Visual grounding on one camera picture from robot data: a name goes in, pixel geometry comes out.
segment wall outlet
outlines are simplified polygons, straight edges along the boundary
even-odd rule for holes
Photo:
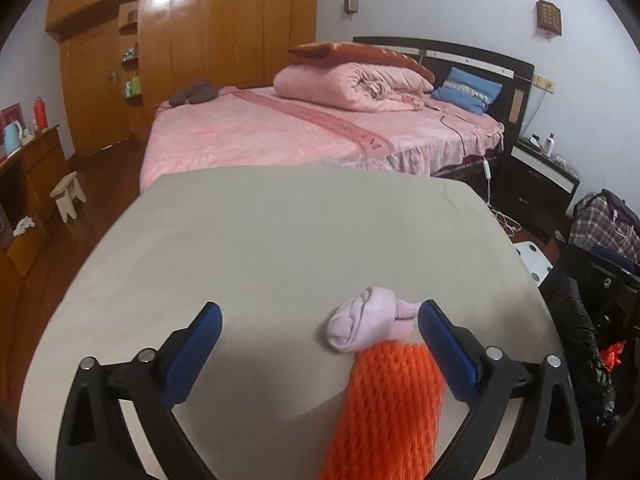
[[[533,76],[533,86],[542,88],[543,90],[546,90],[550,94],[553,94],[556,91],[556,83],[551,81],[551,79],[547,79],[546,77],[542,77],[541,75],[538,75],[538,74]]]

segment table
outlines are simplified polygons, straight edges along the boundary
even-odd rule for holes
[[[465,184],[338,168],[224,168],[161,177],[106,234],[51,319],[28,372],[18,446],[54,478],[68,388],[82,357],[158,348],[206,301],[222,337],[174,413],[220,480],[318,476],[352,354],[324,342],[331,311],[369,285],[435,299],[455,324],[512,358],[560,352],[535,283]],[[417,329],[412,340],[420,341]],[[508,411],[482,468],[495,468]],[[439,455],[466,406],[448,392]],[[142,430],[132,437],[163,478]]]

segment bed headboard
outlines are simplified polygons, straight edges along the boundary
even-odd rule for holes
[[[503,56],[489,50],[446,41],[358,36],[355,43],[382,46],[413,57],[433,72],[437,88],[449,75],[452,66],[502,84],[502,91],[487,113],[504,124],[504,153],[520,136],[522,120],[527,110],[535,67],[531,63]]]

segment metal screw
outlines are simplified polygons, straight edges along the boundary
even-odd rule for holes
[[[492,359],[493,361],[499,361],[500,359],[502,359],[502,350],[500,350],[497,346],[489,346],[489,348],[487,348],[485,352],[487,354],[487,357],[489,359]]]
[[[95,359],[93,357],[85,357],[80,361],[80,367],[82,370],[91,370],[95,365]]]
[[[156,358],[156,351],[153,348],[145,348],[138,354],[138,360],[143,363],[150,363]]]
[[[560,365],[562,364],[562,361],[557,355],[550,355],[549,357],[546,358],[546,362],[549,363],[549,365],[552,366],[553,368],[559,368]]]

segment pink comforter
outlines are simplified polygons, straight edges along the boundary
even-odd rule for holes
[[[353,112],[422,110],[433,86],[408,68],[345,63],[331,68],[290,65],[273,80],[280,97]]]
[[[225,166],[336,164],[433,174],[461,164],[465,155],[502,147],[504,127],[488,115],[424,101],[421,111],[371,114],[292,102],[260,88],[163,108],[146,147],[140,189],[163,174]]]

